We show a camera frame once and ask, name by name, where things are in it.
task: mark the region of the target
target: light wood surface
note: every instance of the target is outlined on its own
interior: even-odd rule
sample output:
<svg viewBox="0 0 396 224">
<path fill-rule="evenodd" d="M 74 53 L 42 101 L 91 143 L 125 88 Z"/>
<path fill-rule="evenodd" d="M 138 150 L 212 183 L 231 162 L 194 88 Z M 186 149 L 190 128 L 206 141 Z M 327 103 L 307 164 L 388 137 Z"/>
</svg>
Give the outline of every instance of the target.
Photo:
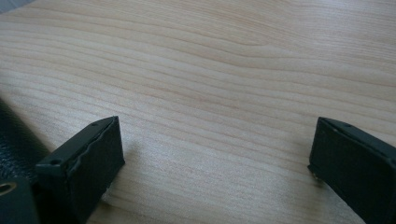
<svg viewBox="0 0 396 224">
<path fill-rule="evenodd" d="M 89 223 L 363 223 L 308 172 L 318 116 L 396 146 L 395 1 L 36 0 L 0 97 L 54 150 L 120 116 Z"/>
</svg>

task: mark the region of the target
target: wooden tabletop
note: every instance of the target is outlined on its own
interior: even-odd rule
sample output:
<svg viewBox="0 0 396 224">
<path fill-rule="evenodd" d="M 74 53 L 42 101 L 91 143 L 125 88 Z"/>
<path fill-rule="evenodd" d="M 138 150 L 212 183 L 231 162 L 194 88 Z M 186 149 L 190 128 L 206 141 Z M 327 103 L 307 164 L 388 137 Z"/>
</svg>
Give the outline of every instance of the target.
<svg viewBox="0 0 396 224">
<path fill-rule="evenodd" d="M 396 146 L 395 1 L 36 0 L 0 97 L 54 150 L 120 117 L 89 223 L 363 223 L 306 165 L 319 116 Z"/>
</svg>

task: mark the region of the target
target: black object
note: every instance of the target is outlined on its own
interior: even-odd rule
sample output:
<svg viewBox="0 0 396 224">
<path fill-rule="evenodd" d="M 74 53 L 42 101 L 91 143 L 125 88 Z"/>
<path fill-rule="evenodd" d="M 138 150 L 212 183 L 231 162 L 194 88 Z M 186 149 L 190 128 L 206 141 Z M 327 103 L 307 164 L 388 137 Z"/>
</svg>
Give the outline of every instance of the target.
<svg viewBox="0 0 396 224">
<path fill-rule="evenodd" d="M 118 117 L 88 125 L 46 157 L 1 100 L 0 146 L 1 223 L 85 223 L 125 163 Z"/>
<path fill-rule="evenodd" d="M 319 118 L 309 170 L 366 223 L 396 223 L 396 148 L 341 121 Z"/>
</svg>

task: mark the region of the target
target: round hole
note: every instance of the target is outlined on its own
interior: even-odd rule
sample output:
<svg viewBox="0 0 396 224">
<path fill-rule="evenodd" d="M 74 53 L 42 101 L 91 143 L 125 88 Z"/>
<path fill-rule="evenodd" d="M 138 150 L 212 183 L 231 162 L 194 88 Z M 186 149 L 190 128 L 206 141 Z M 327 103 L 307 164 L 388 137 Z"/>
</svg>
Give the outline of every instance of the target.
<svg viewBox="0 0 396 224">
<path fill-rule="evenodd" d="M 9 182 L 0 185 L 0 196 L 10 193 L 17 187 L 17 183 Z"/>
<path fill-rule="evenodd" d="M 51 164 L 51 165 L 59 165 L 59 164 L 61 164 L 61 162 L 62 162 L 62 160 L 52 160 L 52 161 L 50 161 L 50 163 L 49 164 Z"/>
</svg>

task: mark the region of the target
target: wood grain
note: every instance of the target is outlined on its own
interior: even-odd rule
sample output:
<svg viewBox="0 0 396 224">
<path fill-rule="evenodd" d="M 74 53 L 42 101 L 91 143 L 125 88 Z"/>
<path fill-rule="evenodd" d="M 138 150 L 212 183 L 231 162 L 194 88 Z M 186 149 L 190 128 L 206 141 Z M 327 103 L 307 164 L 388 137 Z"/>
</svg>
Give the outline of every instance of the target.
<svg viewBox="0 0 396 224">
<path fill-rule="evenodd" d="M 306 169 L 318 116 L 396 146 L 394 1 L 36 0 L 0 95 L 54 150 L 118 115 L 90 223 L 363 223 Z"/>
</svg>

